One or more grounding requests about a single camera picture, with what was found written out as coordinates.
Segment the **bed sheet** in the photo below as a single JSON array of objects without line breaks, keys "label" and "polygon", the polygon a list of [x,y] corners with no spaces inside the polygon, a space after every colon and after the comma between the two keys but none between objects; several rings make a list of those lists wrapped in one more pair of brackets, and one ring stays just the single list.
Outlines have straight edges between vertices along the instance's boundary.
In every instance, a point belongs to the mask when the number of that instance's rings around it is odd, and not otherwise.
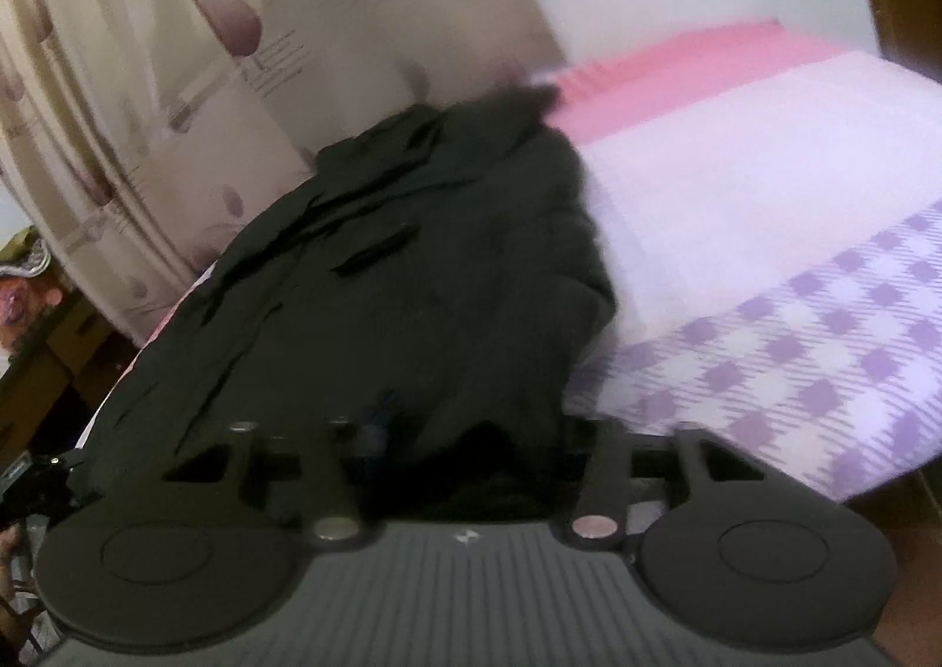
[{"label": "bed sheet", "polygon": [[567,412],[837,500],[942,452],[942,88],[777,24],[554,79],[620,301]]}]

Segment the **pink stripe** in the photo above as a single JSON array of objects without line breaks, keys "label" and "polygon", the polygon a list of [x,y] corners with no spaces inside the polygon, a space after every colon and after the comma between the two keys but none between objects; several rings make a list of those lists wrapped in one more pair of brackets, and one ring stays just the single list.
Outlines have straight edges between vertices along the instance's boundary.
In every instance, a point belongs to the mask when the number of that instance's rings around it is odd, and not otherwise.
[{"label": "pink stripe", "polygon": [[652,49],[562,73],[549,123],[576,144],[605,138],[727,90],[842,54],[830,43],[750,24],[681,35]]}]

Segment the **beige curtain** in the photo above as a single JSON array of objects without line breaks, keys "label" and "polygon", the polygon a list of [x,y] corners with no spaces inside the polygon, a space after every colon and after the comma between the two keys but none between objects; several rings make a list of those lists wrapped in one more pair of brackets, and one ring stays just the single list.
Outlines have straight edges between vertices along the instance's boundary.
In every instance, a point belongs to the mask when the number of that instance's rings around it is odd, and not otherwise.
[{"label": "beige curtain", "polygon": [[561,61],[534,0],[0,0],[0,167],[140,343],[319,148]]}]

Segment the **crumpled black clothing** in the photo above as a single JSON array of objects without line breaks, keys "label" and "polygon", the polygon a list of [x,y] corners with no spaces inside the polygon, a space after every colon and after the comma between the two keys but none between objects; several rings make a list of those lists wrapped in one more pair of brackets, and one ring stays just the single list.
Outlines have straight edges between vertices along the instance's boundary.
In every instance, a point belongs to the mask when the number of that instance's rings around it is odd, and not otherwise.
[{"label": "crumpled black clothing", "polygon": [[615,310],[581,161],[542,123],[554,99],[414,106],[325,148],[105,402],[75,491],[106,495],[234,421],[304,435],[369,416],[381,512],[543,510],[563,388]]}]

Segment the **purple checkered pattern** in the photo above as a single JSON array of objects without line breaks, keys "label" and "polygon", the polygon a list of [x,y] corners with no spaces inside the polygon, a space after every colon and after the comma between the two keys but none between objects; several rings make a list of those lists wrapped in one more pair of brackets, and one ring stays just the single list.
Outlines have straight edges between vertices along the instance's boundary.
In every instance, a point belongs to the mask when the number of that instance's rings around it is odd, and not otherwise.
[{"label": "purple checkered pattern", "polygon": [[692,423],[842,500],[942,452],[942,201],[721,316],[573,375],[566,408]]}]

